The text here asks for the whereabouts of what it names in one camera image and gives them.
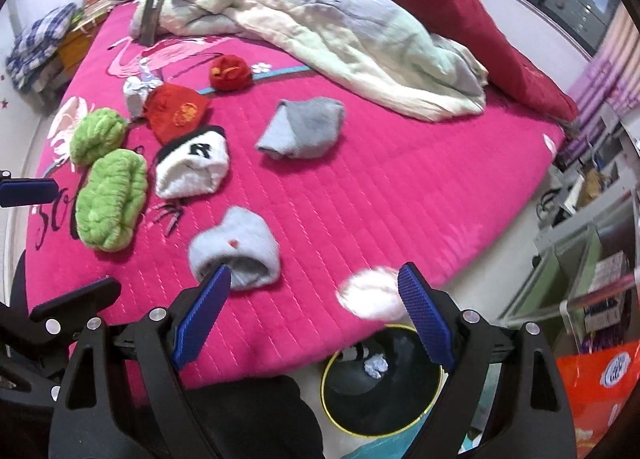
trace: red pillow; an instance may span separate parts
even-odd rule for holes
[[[489,71],[489,80],[533,110],[571,122],[575,102],[500,32],[479,0],[393,0],[430,33],[467,46]]]

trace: teal cloth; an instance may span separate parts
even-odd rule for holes
[[[428,415],[424,415],[418,423],[407,428],[404,432],[391,437],[381,437],[374,442],[362,445],[350,454],[343,456],[342,459],[401,459],[415,436],[420,432]],[[465,437],[462,446],[465,451],[470,450],[472,448],[471,440]]]

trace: pink striped curtain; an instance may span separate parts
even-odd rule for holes
[[[560,158],[569,165],[604,132],[598,114],[608,102],[622,118],[640,105],[640,34],[620,4],[602,45],[583,74],[569,89],[580,110],[580,137],[565,146]]]

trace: plaid cloth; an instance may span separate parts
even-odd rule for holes
[[[15,39],[14,49],[6,58],[6,71],[18,91],[29,89],[38,68],[56,52],[75,11],[75,4],[57,8],[25,28]]]

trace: wooden cabinet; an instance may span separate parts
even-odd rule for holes
[[[84,20],[66,34],[65,39],[58,48],[58,56],[69,77],[72,77],[78,71],[78,67],[80,67],[81,62],[89,52],[95,36],[100,32],[100,28],[108,16],[107,12],[92,20]]]

